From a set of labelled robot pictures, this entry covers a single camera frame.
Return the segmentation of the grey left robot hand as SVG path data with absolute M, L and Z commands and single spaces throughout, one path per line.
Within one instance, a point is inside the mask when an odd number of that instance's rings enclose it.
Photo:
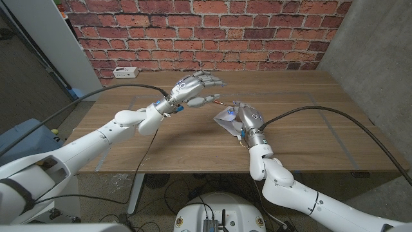
M 183 102 L 190 108 L 199 108 L 220 97 L 220 94 L 199 97 L 199 93 L 204 88 L 214 86 L 223 87 L 226 85 L 226 83 L 213 76 L 210 72 L 198 71 L 178 81 L 168 96 L 155 102 L 153 105 L 161 114 L 177 112 Z

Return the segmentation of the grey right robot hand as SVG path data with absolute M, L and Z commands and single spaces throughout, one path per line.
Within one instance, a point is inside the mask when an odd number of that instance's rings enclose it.
M 243 123 L 243 131 L 250 148 L 267 144 L 264 133 L 259 129 L 264 124 L 260 112 L 244 102 L 236 102 L 236 108 L 238 109 L 238 117 Z

